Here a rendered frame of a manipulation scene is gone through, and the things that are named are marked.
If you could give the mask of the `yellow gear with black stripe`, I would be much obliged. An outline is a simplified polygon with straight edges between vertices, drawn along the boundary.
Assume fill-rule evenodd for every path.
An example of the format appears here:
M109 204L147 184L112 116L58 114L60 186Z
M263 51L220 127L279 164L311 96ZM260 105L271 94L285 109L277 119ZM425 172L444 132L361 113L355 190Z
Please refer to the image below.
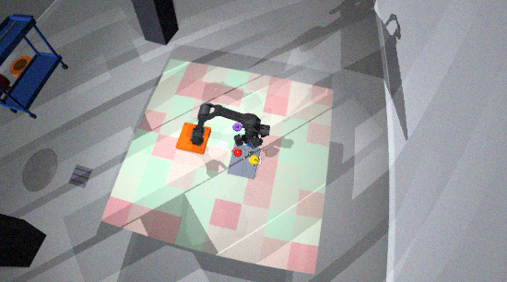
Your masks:
M251 164L251 165L252 165L252 164L253 164L253 165L254 165L254 164L256 165L256 164L259 162L259 158L258 158L256 155L251 156L251 157L249 158L249 162L250 162L250 164Z

